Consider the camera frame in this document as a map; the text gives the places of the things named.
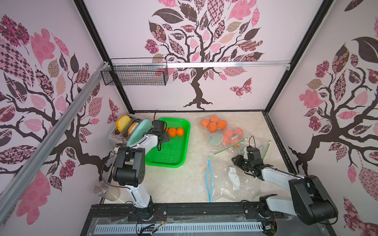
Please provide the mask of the blue zip clear bag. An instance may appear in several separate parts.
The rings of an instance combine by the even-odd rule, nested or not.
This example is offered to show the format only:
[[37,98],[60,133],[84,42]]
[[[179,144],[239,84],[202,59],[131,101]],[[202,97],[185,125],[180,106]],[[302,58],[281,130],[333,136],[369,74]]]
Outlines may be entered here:
[[208,156],[205,174],[208,201],[226,199],[232,202],[254,201],[261,191],[261,181],[246,175],[233,163]]

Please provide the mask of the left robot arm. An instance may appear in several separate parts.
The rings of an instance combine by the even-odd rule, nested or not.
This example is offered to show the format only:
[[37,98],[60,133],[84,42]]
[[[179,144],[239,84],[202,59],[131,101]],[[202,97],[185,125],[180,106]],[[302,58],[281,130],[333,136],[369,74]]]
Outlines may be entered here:
[[113,181],[127,189],[136,208],[148,208],[151,196],[143,184],[146,174],[146,154],[152,149],[161,150],[170,141],[167,123],[144,119],[128,135],[127,144],[119,146],[113,166]]

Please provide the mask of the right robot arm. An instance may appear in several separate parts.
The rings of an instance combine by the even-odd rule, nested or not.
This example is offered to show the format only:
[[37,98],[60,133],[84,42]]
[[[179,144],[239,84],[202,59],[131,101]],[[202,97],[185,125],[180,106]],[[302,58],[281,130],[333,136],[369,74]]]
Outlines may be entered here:
[[259,208],[262,211],[296,216],[306,225],[330,225],[328,220],[338,221],[339,211],[318,177],[284,172],[264,164],[262,158],[256,158],[252,153],[247,155],[247,158],[242,155],[233,157],[232,163],[244,174],[275,184],[290,193],[289,197],[277,194],[260,197]]

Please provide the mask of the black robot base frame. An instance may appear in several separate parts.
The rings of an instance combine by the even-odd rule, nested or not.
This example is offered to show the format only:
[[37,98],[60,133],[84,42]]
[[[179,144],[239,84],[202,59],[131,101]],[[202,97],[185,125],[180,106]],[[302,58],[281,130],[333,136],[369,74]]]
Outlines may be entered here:
[[305,225],[297,217],[278,212],[264,212],[255,202],[236,203],[171,203],[154,204],[152,215],[143,219],[132,204],[99,204],[90,208],[81,231],[94,236],[96,225],[165,224],[165,223],[260,222],[263,232],[232,233],[163,233],[118,236],[334,236],[332,226]]

